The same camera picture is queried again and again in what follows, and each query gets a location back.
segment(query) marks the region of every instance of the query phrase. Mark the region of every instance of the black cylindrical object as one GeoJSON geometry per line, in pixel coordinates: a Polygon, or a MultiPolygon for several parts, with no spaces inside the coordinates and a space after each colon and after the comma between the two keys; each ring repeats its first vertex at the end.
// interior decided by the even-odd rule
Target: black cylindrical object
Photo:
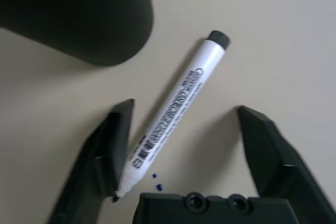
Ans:
{"type": "Polygon", "coordinates": [[[95,65],[134,56],[153,23],[151,0],[0,0],[1,26],[95,65]]]}

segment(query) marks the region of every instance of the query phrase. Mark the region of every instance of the screw hole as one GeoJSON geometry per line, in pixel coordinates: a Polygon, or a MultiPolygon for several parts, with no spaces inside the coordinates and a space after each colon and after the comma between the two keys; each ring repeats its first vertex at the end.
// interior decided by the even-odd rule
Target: screw hole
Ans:
{"type": "Polygon", "coordinates": [[[240,211],[243,211],[246,208],[246,204],[242,199],[234,199],[233,206],[240,211]]]}

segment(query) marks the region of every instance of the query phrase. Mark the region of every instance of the marker cap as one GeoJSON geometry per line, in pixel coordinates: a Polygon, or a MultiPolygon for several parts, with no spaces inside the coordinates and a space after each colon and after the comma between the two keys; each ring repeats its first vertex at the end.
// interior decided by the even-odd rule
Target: marker cap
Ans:
{"type": "Polygon", "coordinates": [[[219,44],[221,47],[226,50],[226,48],[230,45],[230,39],[227,37],[225,34],[223,34],[221,31],[212,31],[207,38],[207,40],[211,40],[213,42],[216,42],[219,44]]]}

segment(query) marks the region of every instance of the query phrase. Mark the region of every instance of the white surface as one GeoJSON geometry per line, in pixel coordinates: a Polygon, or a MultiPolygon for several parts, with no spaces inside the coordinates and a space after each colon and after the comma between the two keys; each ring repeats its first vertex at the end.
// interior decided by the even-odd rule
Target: white surface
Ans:
{"type": "Polygon", "coordinates": [[[136,140],[190,51],[212,29],[232,40],[225,59],[145,179],[118,204],[106,201],[98,223],[131,223],[139,193],[155,191],[157,183],[166,193],[255,195],[230,112],[238,104],[275,120],[335,206],[335,0],[153,5],[150,40],[112,68],[0,30],[0,223],[45,223],[81,144],[112,105],[128,98],[136,101],[136,140]]]}
{"type": "Polygon", "coordinates": [[[124,197],[144,177],[224,54],[225,50],[219,44],[205,40],[192,56],[183,74],[176,76],[178,82],[127,158],[118,187],[118,197],[124,197]]]}

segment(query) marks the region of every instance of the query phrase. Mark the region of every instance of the marker barrel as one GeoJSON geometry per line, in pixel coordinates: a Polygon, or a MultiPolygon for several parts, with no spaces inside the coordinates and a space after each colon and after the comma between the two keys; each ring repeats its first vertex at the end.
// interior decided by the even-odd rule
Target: marker barrel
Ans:
{"type": "Polygon", "coordinates": [[[128,157],[117,191],[123,197],[140,181],[225,54],[229,38],[212,31],[128,157]]]}

